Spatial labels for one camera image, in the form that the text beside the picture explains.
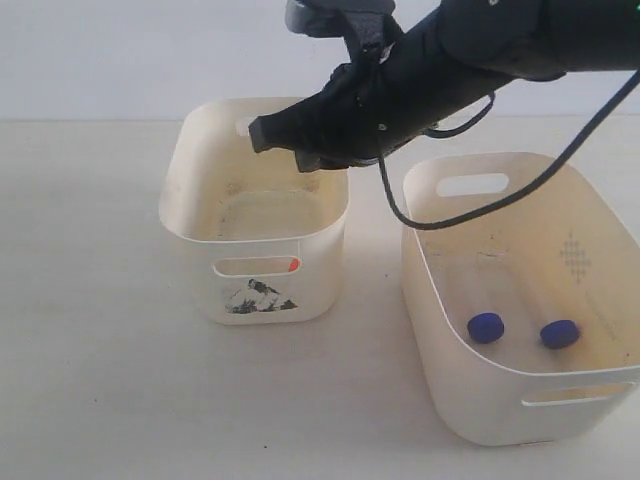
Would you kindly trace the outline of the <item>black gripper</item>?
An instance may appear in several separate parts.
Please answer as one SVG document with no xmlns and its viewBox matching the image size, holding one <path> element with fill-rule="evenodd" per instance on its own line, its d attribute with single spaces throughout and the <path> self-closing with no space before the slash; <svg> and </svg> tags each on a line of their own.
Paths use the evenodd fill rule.
<svg viewBox="0 0 640 480">
<path fill-rule="evenodd" d="M 256 117 L 248 132 L 256 153 L 294 151 L 300 173 L 368 166 L 400 148 L 400 72 L 341 64 L 313 99 Z"/>
</svg>

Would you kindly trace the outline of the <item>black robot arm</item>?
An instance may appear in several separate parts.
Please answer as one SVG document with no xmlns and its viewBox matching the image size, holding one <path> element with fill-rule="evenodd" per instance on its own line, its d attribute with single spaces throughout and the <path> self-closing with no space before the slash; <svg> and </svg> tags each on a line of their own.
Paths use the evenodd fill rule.
<svg viewBox="0 0 640 480">
<path fill-rule="evenodd" d="M 442 1 L 409 29 L 391 1 L 291 1 L 296 34 L 340 38 L 349 59 L 316 94 L 250 123 L 253 149 L 298 169 L 368 166 L 516 80 L 639 66 L 635 1 Z"/>
</svg>

